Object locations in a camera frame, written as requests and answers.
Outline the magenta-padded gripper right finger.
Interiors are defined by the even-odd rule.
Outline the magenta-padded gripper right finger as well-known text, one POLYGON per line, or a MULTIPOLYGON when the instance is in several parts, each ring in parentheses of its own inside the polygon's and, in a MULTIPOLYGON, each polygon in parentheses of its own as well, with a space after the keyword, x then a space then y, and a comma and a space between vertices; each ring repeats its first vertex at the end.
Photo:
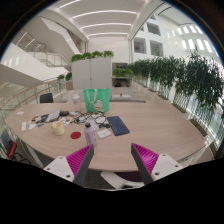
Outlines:
POLYGON ((131 144, 131 154, 145 185, 183 169, 167 153, 157 154, 135 143, 131 144))

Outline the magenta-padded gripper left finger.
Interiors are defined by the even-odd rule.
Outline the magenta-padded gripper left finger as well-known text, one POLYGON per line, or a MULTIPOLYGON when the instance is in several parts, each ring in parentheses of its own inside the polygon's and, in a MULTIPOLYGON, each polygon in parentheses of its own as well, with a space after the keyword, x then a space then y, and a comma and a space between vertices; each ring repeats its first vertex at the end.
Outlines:
POLYGON ((67 157, 58 156, 44 170, 82 186, 94 155, 94 146, 88 145, 67 157))

